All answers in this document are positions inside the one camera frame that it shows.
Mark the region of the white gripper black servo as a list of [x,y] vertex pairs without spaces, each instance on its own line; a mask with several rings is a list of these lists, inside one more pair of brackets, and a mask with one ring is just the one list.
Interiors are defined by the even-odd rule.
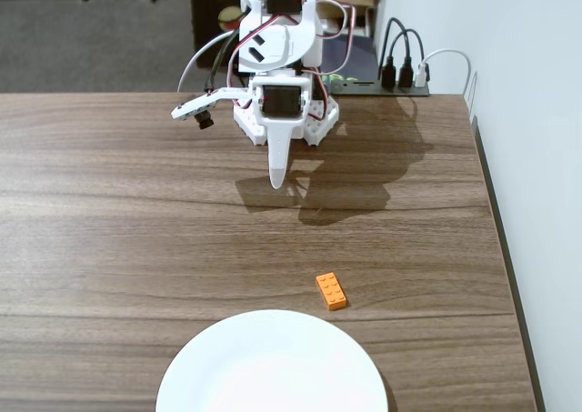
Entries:
[[[279,189],[286,178],[290,141],[303,137],[312,81],[306,75],[256,75],[249,86],[252,115],[266,130],[270,183]],[[269,127],[274,122],[290,127]]]

